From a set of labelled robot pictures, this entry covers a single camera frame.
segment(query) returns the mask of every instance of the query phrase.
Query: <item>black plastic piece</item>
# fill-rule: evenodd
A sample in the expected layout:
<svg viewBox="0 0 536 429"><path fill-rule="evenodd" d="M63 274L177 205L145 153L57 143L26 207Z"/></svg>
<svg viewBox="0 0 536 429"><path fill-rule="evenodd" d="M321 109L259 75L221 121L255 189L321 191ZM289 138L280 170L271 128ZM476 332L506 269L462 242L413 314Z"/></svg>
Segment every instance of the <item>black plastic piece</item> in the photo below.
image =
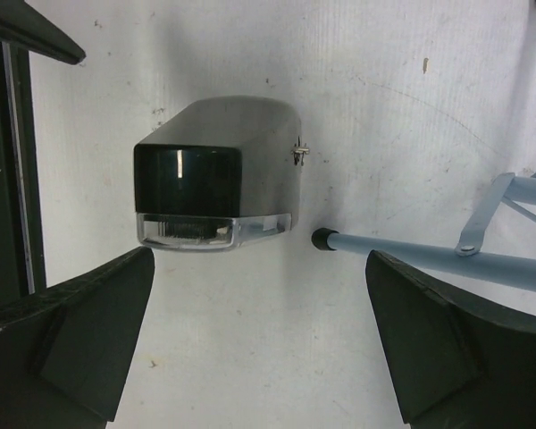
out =
<svg viewBox="0 0 536 429"><path fill-rule="evenodd" d="M370 254L365 273L405 423L536 429L536 316L384 253Z"/></svg>
<svg viewBox="0 0 536 429"><path fill-rule="evenodd" d="M0 0L0 40L69 64L86 57L78 44L22 0Z"/></svg>
<svg viewBox="0 0 536 429"><path fill-rule="evenodd" d="M138 213L239 217L242 154L236 148L137 145L134 169Z"/></svg>
<svg viewBox="0 0 536 429"><path fill-rule="evenodd" d="M151 291L137 248L0 308L0 429L100 429L113 421Z"/></svg>
<svg viewBox="0 0 536 429"><path fill-rule="evenodd" d="M330 246L328 246L328 237L330 237L330 235L332 234L337 233L337 231L330 230L328 228L320 228L319 230L315 230L312 234L312 244L319 250L335 251L335 248L331 248Z"/></svg>
<svg viewBox="0 0 536 429"><path fill-rule="evenodd" d="M28 52L12 47L10 61L12 79L17 82L13 89L15 111L9 106L0 43L0 306L28 295L30 281L35 290L46 288ZM17 123L19 131L18 155L14 150L13 123ZM21 205L21 195L25 197L25 207ZM21 219L22 213L26 222Z"/></svg>

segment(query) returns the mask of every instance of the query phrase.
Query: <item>black rubber cap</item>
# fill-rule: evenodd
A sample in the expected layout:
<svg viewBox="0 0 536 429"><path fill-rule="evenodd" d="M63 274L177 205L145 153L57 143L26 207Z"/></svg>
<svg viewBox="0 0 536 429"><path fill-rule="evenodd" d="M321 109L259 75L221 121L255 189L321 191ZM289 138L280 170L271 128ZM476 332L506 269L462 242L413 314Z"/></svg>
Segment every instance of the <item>black rubber cap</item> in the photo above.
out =
<svg viewBox="0 0 536 429"><path fill-rule="evenodd" d="M337 234L337 231L331 230L329 228L320 228L319 230L315 230L312 234L312 244L320 250L334 250L335 248L331 248L328 246L328 237L332 234Z"/></svg>

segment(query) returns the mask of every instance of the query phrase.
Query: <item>metal bracket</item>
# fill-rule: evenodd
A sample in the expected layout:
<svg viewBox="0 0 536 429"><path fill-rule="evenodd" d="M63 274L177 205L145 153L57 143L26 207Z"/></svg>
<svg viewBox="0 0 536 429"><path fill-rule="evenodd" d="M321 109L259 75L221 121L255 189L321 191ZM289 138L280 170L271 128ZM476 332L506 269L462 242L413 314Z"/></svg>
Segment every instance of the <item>metal bracket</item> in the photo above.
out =
<svg viewBox="0 0 536 429"><path fill-rule="evenodd" d="M515 210L516 212L518 212L519 214L521 214L522 216L524 216L524 217L530 219L531 221L533 221L534 223L536 223L536 214L534 214L530 210L526 210L524 207L516 204L509 197L502 198L502 202L504 204L506 204L507 206L509 206L510 208L512 208L513 210Z"/></svg>
<svg viewBox="0 0 536 429"><path fill-rule="evenodd" d="M294 150L292 150L292 155L294 156L294 165L300 164L301 166L304 166L304 156L309 154L310 148L306 145L302 146L300 137L298 137L297 144L294 146Z"/></svg>
<svg viewBox="0 0 536 429"><path fill-rule="evenodd" d="M484 232L486 232L492 216L497 211L514 177L515 174L513 172L506 172L500 174L492 182L486 196L476 207L461 232L461 237L455 247L457 255L460 257L469 257L481 251L482 243L484 242Z"/></svg>

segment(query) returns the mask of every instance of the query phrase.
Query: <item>white wall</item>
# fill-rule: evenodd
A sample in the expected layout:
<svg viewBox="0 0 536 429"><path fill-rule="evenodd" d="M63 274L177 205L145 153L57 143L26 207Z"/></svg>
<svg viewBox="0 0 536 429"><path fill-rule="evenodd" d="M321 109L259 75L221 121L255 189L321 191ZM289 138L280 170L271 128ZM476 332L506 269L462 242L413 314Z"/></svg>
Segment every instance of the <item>white wall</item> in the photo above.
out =
<svg viewBox="0 0 536 429"><path fill-rule="evenodd" d="M32 56L49 284L136 246L132 148L192 101L283 99L312 149L288 237L156 254L111 427L403 427L365 261L319 253L310 233L454 247L497 174L536 170L533 3L31 3L88 53L74 67ZM536 228L501 208L485 248L536 257ZM452 280L536 314L534 294Z"/></svg>

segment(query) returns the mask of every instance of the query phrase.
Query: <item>pencil sharpener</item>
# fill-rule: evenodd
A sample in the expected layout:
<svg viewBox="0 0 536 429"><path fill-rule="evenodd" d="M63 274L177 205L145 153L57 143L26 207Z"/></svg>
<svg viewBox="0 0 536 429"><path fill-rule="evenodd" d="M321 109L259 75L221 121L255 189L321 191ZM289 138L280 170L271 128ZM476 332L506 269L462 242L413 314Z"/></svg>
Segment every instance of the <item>pencil sharpener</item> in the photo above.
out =
<svg viewBox="0 0 536 429"><path fill-rule="evenodd" d="M135 146L140 243L224 251L289 231L308 153L300 131L296 111L277 100L189 105Z"/></svg>

